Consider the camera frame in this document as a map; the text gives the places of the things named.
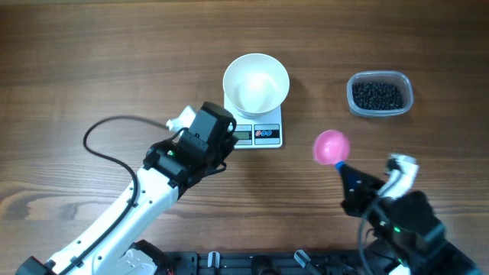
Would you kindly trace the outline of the pink scoop blue handle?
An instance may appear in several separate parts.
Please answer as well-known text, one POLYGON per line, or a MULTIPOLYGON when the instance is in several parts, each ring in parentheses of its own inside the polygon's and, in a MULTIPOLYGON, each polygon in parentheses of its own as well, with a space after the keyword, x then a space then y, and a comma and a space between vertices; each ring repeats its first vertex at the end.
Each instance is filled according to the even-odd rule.
POLYGON ((350 141, 345 134, 330 129, 322 132, 313 144, 315 162, 331 166, 340 171, 350 153, 350 141))

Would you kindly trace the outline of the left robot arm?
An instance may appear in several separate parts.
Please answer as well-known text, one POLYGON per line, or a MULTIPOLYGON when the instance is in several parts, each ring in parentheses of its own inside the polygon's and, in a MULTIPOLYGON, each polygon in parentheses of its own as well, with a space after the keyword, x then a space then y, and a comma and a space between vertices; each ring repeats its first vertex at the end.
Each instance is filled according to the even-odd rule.
POLYGON ((225 171, 238 139, 233 114, 204 102, 174 135, 150 146, 131 183, 75 241, 43 263, 29 257, 19 274, 119 274, 142 231, 203 178, 225 171))

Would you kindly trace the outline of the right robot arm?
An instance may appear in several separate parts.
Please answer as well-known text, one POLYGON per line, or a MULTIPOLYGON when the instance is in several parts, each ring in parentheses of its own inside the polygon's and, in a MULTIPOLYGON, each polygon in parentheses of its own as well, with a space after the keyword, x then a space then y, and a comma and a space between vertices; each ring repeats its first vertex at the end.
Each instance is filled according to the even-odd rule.
POLYGON ((387 244, 397 262, 411 274, 480 274, 477 264, 445 238, 445 226, 439 220, 426 195, 407 192, 418 166, 389 160, 387 182, 356 170, 341 161, 335 168, 342 178, 347 215, 359 217, 358 253, 367 274, 374 272, 364 247, 364 228, 387 244))

